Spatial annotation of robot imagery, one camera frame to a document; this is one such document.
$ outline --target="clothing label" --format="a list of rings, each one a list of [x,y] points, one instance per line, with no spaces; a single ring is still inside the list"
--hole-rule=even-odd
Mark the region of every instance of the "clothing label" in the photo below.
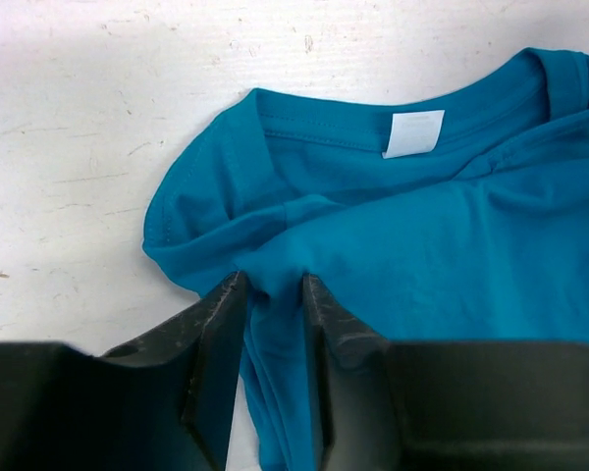
[[[382,157],[394,159],[432,151],[439,140],[444,114],[445,110],[394,114],[391,139]]]

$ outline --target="white surface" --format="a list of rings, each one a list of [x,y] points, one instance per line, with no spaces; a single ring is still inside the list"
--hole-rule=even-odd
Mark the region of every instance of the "white surface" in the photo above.
[[[527,45],[589,53],[589,0],[0,0],[0,340],[101,353],[195,300],[144,210],[249,88],[401,103]],[[231,470],[259,469],[244,413]]]

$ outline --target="teal t-shirt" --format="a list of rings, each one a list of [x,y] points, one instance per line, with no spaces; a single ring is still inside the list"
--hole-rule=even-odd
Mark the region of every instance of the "teal t-shirt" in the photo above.
[[[434,150],[382,158],[394,113],[431,110]],[[252,90],[172,166],[143,248],[201,295],[247,272],[260,462],[310,471],[305,273],[394,340],[589,342],[589,56],[527,49],[401,106]]]

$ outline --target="shirt sleeve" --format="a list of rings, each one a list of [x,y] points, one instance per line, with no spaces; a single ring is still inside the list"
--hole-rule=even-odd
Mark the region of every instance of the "shirt sleeve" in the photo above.
[[[204,296],[236,259],[284,228],[283,206],[244,213],[248,184],[218,118],[173,164],[146,212],[144,252],[174,283]]]

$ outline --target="black plastic part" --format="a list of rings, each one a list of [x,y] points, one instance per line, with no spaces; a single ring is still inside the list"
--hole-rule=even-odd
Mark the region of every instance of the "black plastic part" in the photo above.
[[[302,282],[323,471],[589,471],[589,345],[389,341]]]
[[[224,470],[245,313],[237,273],[101,358],[0,343],[0,471]]]

